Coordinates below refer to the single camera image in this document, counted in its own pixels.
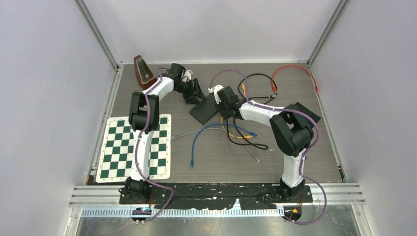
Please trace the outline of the dark grey network switch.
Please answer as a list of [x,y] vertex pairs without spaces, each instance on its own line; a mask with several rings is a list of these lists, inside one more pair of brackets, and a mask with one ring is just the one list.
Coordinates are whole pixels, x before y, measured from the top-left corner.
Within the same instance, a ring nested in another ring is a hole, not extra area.
[[215,107],[214,96],[208,95],[206,100],[201,101],[197,106],[192,108],[189,113],[201,125],[205,125],[212,117],[218,113],[218,110]]

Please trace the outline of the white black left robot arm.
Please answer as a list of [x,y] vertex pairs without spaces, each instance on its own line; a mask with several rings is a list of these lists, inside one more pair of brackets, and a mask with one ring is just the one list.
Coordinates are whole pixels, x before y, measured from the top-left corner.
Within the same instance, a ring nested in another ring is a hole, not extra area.
[[144,204],[150,199],[154,184],[149,179],[149,153],[153,133],[159,126],[159,101],[172,91],[181,93],[188,104],[197,105],[206,97],[193,71],[180,64],[171,64],[165,73],[156,77],[141,60],[135,63],[135,75],[142,92],[132,94],[128,114],[134,137],[133,163],[120,193]]

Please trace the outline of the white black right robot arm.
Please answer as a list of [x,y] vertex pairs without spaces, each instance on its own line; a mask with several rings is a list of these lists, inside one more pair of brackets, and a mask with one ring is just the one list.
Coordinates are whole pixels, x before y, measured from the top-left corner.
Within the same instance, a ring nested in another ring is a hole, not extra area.
[[274,107],[249,99],[239,99],[229,87],[216,85],[209,89],[214,106],[224,119],[251,120],[272,129],[278,148],[284,154],[284,171],[280,179],[280,195],[293,202],[305,185],[303,175],[306,153],[316,144],[318,131],[313,131],[320,119],[299,103]]

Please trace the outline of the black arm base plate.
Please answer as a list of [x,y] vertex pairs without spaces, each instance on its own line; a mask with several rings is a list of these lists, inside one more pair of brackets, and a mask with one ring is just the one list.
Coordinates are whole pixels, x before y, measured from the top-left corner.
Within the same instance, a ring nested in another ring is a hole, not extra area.
[[274,204],[311,203],[309,186],[294,197],[283,194],[273,183],[165,183],[157,187],[146,182],[131,181],[119,188],[122,205],[145,204],[157,209],[231,209],[238,203],[242,209],[272,209]]

